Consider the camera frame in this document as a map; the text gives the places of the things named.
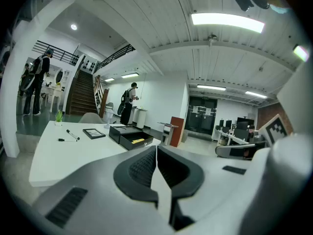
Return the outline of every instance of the rectangular ceiling light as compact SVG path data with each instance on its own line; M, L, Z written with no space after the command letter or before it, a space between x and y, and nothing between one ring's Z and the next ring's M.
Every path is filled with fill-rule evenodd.
M256 21L251 18L245 18L236 15L222 14L222 13L198 13L192 14L192 22L194 25L198 24L222 24L237 26L261 33L264 23Z
M219 91L225 91L225 87L217 87L217 86L209 86L209 85L197 85L198 88L203 88L203 89L213 89L213 90L219 90Z
M264 95L261 95L261 94L257 94L257 93L254 93L254 92L246 92L246 94L253 95L253 96L258 96L258 97L261 97L261 98L267 98L267 96L264 96Z
M132 77L132 76L139 76L139 74L137 72L135 72L135 73L132 73L132 74L128 74L128 75L122 76L122 78L128 78L128 77Z
M300 45L296 45L293 48L293 53L296 54L298 57L300 57L304 62L306 62L309 59L309 54Z

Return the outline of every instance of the yellow object in box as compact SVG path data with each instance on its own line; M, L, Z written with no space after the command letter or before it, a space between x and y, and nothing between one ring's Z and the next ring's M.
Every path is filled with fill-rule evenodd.
M141 141L144 141L144 139L137 139L137 140L133 140L132 143L138 143L138 142L141 142Z

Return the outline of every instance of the pen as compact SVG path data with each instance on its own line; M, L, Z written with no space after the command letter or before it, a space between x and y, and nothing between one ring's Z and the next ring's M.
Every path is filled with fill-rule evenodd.
M64 139L58 139L59 142L77 142L76 141L73 141L73 140L64 140Z
M79 137L74 135L73 133L71 133L69 130L67 130L67 133L69 133L73 138L75 138L76 140L79 140Z

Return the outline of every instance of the round ceiling light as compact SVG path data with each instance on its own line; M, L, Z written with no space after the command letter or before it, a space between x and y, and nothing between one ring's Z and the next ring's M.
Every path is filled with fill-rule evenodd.
M73 30L77 30L77 26L74 25L74 24L72 24L70 27L71 27Z

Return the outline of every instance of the door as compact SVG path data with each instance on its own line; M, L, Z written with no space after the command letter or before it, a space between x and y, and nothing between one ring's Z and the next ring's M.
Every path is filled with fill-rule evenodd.
M191 96L185 129L212 135L216 105L216 99Z

